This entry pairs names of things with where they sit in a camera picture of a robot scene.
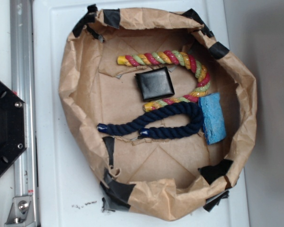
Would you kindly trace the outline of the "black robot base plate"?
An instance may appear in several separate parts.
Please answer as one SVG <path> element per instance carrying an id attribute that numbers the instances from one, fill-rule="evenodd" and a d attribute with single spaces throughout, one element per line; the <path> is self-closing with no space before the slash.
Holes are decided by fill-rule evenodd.
<path id="1" fill-rule="evenodd" d="M 0 178 L 26 149 L 25 102 L 0 81 Z"/>

